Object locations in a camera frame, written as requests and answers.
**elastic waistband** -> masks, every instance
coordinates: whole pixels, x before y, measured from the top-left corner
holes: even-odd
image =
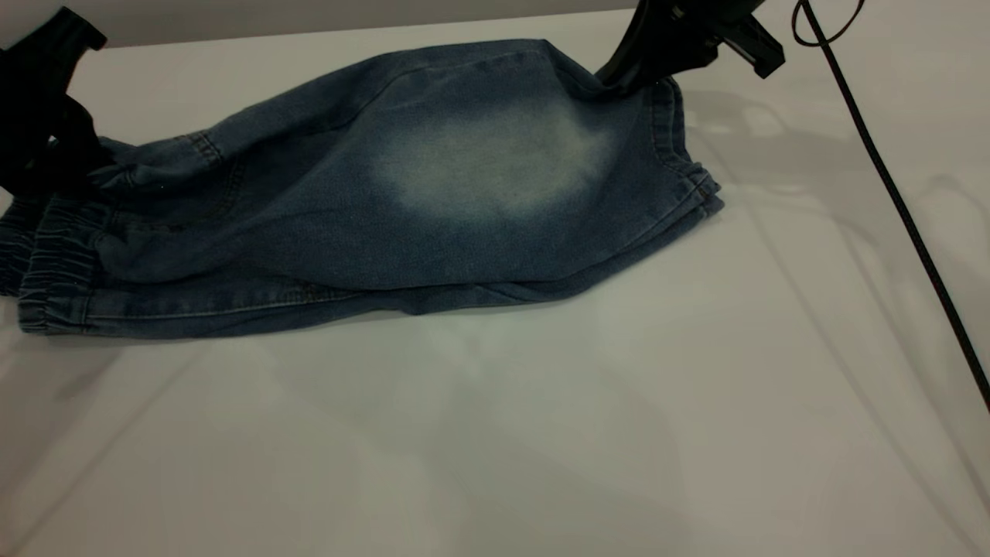
[[[18,297],[29,333],[80,333],[93,279],[96,242],[114,209],[56,195],[15,198],[0,218],[0,293]]]
[[[18,295],[48,202],[47,197],[15,197],[0,217],[0,295]]]

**white tabletop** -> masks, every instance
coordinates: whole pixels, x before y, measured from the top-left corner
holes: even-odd
[[[818,2],[833,29],[855,2]],[[563,303],[240,339],[0,325],[0,553],[990,554],[990,418],[821,53],[679,76],[727,208]],[[590,68],[631,12],[89,54],[100,133],[208,126],[368,56],[544,37]],[[871,0],[837,45],[990,364],[982,0]]]

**blue denim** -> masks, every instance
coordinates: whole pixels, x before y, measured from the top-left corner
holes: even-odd
[[[722,207],[672,79],[619,98],[543,41],[378,56],[20,197],[31,333],[233,336],[557,300]]]

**white table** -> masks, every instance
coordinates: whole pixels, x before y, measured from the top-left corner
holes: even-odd
[[[818,2],[833,29],[853,0]],[[990,554],[990,418],[791,3],[762,81],[679,77],[727,208],[565,303],[202,342],[0,328],[0,553],[116,557]],[[90,54],[102,134],[205,127],[368,56],[631,12]],[[871,0],[838,54],[990,363],[982,0]]]

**white wall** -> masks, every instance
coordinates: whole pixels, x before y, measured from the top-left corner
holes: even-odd
[[[122,47],[619,9],[636,0],[0,0],[0,45],[63,4]]]

